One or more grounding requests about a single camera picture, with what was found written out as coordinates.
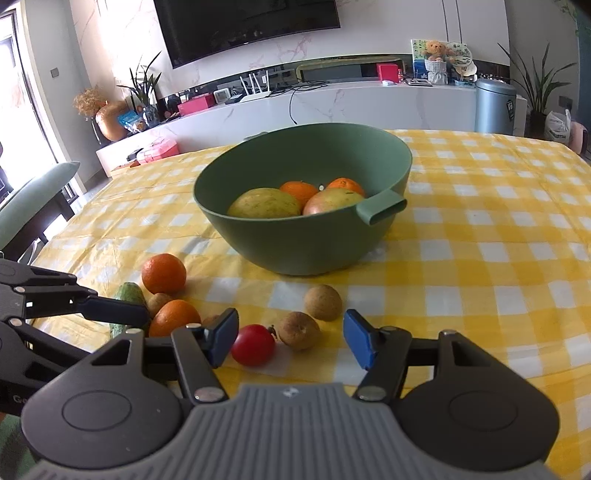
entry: cucumber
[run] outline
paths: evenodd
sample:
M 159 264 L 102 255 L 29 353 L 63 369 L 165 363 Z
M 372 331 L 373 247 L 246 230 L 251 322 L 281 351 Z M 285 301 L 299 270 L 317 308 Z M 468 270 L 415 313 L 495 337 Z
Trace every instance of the cucumber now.
M 143 305 L 147 308 L 146 299 L 144 298 L 144 292 L 139 287 L 137 283 L 133 282 L 125 282 L 121 285 L 115 295 L 113 296 L 115 300 L 123 300 L 128 301 L 130 303 L 136 303 L 138 305 Z M 124 333 L 129 326 L 121 325 L 119 323 L 110 323 L 109 330 L 111 331 L 111 338 L 115 338 L 117 335 Z M 148 329 L 150 328 L 150 322 L 148 321 L 143 327 L 142 330 L 148 335 Z

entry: blue gripper pad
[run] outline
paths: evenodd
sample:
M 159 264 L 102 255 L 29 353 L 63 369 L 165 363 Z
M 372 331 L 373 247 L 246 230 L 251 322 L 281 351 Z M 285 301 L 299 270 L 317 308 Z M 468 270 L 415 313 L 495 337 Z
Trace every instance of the blue gripper pad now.
M 235 309 L 227 309 L 222 313 L 223 318 L 212 330 L 214 335 L 213 345 L 207 356 L 212 368 L 221 366 L 234 345 L 239 329 L 238 312 Z
M 375 329 L 357 312 L 349 309 L 343 318 L 343 336 L 357 363 L 364 370 L 369 370 L 374 364 L 376 350 L 373 346 L 372 335 Z

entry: yellow checkered tablecloth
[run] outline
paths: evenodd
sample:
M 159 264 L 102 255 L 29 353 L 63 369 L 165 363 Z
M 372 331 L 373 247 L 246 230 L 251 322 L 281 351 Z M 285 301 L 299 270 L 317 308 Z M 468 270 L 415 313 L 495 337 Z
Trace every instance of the yellow checkered tablecloth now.
M 456 329 L 542 389 L 556 404 L 560 434 L 548 464 L 562 478 L 591 469 L 591 168 L 566 147 L 501 135 L 395 131 L 412 149 L 408 207 L 379 247 L 347 270 L 282 277 L 241 258 L 199 211 L 195 177 L 230 147 L 133 168 L 76 215 L 36 264 L 75 273 L 111 296 L 141 283 L 144 261 L 183 259 L 181 297 L 202 314 L 235 306 L 241 324 L 277 322 L 303 309 L 310 284 L 328 283 L 375 326 L 435 338 Z M 36 326 L 93 350 L 105 325 L 80 317 Z M 355 385 L 363 372 L 340 322 L 322 323 L 322 344 L 278 348 L 261 369 L 231 358 L 217 371 L 234 394 L 242 382 Z M 428 378 L 410 369 L 407 386 Z

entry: red tomato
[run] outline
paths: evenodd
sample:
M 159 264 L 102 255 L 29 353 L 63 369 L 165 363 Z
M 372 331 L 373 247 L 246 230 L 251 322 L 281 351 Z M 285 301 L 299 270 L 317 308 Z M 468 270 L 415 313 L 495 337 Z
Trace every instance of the red tomato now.
M 246 367 L 266 364 L 274 352 L 275 339 L 263 325 L 241 328 L 231 350 L 234 360 Z

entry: pink box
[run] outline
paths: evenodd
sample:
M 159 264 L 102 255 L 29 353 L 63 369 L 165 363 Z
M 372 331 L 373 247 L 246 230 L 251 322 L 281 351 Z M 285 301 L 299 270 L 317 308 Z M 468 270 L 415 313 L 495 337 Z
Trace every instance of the pink box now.
M 378 63 L 379 81 L 392 80 L 394 83 L 398 83 L 400 81 L 398 70 L 398 65 L 394 63 Z
M 175 155 L 180 155 L 177 143 L 169 138 L 160 137 L 139 152 L 136 156 L 136 160 L 141 164 L 144 164 L 162 158 L 173 157 Z
M 195 98 L 191 98 L 178 106 L 178 111 L 181 116 L 188 115 L 190 113 L 200 112 L 207 110 L 209 107 L 216 104 L 216 99 L 212 93 L 204 93 Z

